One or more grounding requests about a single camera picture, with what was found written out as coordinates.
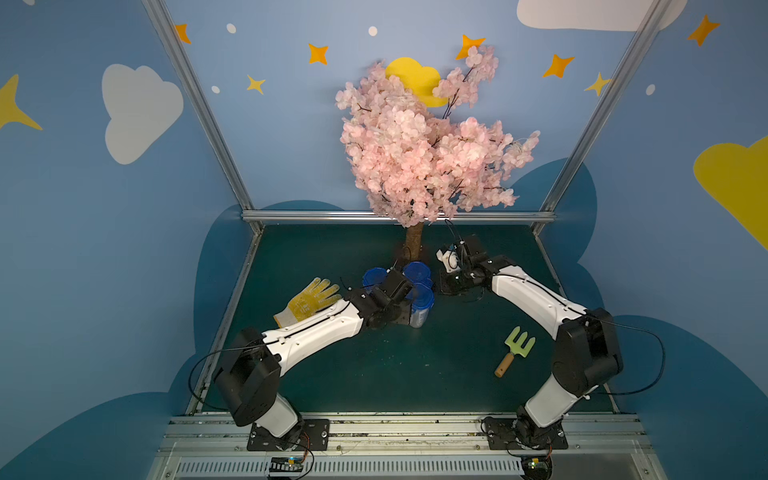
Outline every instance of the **green garden fork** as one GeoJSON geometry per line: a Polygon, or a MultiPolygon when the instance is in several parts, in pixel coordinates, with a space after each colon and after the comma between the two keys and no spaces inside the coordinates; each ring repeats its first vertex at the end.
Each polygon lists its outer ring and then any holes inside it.
{"type": "Polygon", "coordinates": [[[531,337],[528,343],[523,346],[523,342],[528,338],[528,332],[523,332],[520,335],[520,338],[515,341],[515,337],[518,335],[518,333],[520,333],[520,327],[516,326],[515,329],[512,330],[512,333],[510,333],[507,339],[504,341],[504,343],[509,347],[509,353],[507,353],[507,356],[504,357],[502,362],[498,364],[498,368],[495,372],[498,378],[504,376],[504,372],[506,372],[509,366],[512,364],[512,360],[515,359],[515,355],[523,357],[528,356],[528,352],[531,351],[533,345],[536,343],[536,337],[531,337]]]}

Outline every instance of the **yellow work glove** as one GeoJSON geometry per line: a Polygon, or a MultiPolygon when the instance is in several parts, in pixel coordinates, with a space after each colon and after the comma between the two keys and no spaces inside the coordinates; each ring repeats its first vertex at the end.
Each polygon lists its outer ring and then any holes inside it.
{"type": "Polygon", "coordinates": [[[312,280],[312,283],[288,302],[285,310],[274,316],[277,325],[283,328],[310,318],[320,310],[341,300],[341,295],[333,295],[338,291],[339,286],[331,285],[331,281],[327,278],[322,282],[320,278],[312,280]]]}

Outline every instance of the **yellow star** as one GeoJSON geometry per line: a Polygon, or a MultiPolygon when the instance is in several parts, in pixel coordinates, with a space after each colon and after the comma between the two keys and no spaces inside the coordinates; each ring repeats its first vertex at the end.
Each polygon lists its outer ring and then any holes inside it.
{"type": "Polygon", "coordinates": [[[589,88],[585,88],[584,91],[587,90],[594,90],[596,94],[598,94],[598,97],[603,92],[603,87],[608,84],[608,82],[611,81],[611,79],[603,80],[603,76],[598,72],[598,79],[595,81],[595,83],[592,84],[589,88]]]}
{"type": "Polygon", "coordinates": [[[264,92],[261,91],[261,84],[264,83],[266,80],[255,81],[250,77],[250,75],[248,75],[248,80],[250,80],[250,85],[248,85],[248,88],[246,88],[246,90],[258,90],[260,94],[264,95],[264,92]]]}
{"type": "Polygon", "coordinates": [[[14,75],[3,88],[0,88],[0,128],[3,128],[5,124],[17,121],[28,127],[42,130],[43,127],[36,124],[34,120],[16,106],[17,87],[18,75],[14,75]]]}

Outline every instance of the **orange star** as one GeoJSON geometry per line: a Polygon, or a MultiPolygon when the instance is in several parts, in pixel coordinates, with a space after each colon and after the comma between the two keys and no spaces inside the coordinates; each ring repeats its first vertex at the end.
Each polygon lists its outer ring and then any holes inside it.
{"type": "Polygon", "coordinates": [[[571,60],[573,60],[575,57],[570,58],[560,58],[557,55],[552,55],[552,65],[549,67],[549,69],[544,72],[544,74],[541,76],[548,77],[549,75],[557,75],[560,78],[563,78],[563,74],[565,73],[565,67],[568,66],[569,63],[571,63],[571,60]]]}
{"type": "Polygon", "coordinates": [[[485,41],[484,38],[478,38],[477,40],[472,40],[470,37],[466,35],[462,35],[464,38],[462,39],[464,41],[464,45],[462,46],[462,50],[456,55],[456,60],[461,60],[462,58],[467,58],[469,56],[469,49],[472,47],[479,47],[482,42],[485,41]]]}
{"type": "Polygon", "coordinates": [[[688,40],[695,40],[696,43],[701,46],[704,43],[704,40],[707,38],[707,35],[712,33],[712,31],[719,26],[719,23],[710,22],[710,19],[705,15],[704,20],[702,20],[701,24],[699,25],[699,28],[697,28],[694,33],[690,34],[688,40]]]}
{"type": "Polygon", "coordinates": [[[310,63],[315,63],[316,61],[319,61],[323,65],[328,65],[328,62],[326,61],[326,52],[328,51],[328,47],[316,47],[315,45],[310,45],[310,63]]]}
{"type": "Polygon", "coordinates": [[[182,25],[174,25],[176,27],[176,32],[179,34],[179,39],[183,41],[184,43],[192,44],[190,41],[190,38],[187,37],[187,24],[184,23],[182,25]]]}

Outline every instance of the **blue lid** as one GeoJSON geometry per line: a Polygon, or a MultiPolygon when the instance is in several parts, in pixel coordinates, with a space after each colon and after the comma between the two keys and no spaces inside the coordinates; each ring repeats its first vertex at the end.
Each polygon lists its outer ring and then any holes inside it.
{"type": "Polygon", "coordinates": [[[432,271],[421,262],[411,262],[402,269],[402,274],[413,283],[424,283],[424,280],[432,279],[432,271]]]}
{"type": "Polygon", "coordinates": [[[371,270],[368,270],[365,275],[362,276],[362,285],[371,286],[379,285],[386,278],[386,268],[376,266],[371,270]]]}
{"type": "Polygon", "coordinates": [[[427,310],[435,304],[435,294],[432,289],[421,283],[413,285],[413,310],[427,310]]]}

